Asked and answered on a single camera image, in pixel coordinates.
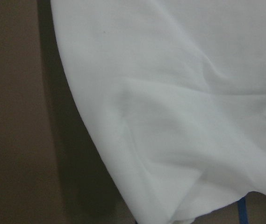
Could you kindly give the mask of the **white long-sleeve printed shirt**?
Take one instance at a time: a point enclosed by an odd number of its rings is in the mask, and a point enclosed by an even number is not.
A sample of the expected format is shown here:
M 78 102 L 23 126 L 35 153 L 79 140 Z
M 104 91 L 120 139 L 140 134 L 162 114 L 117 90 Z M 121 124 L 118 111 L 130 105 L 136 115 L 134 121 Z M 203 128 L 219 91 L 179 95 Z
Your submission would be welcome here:
M 266 195 L 266 0 L 53 0 L 82 120 L 140 224 Z

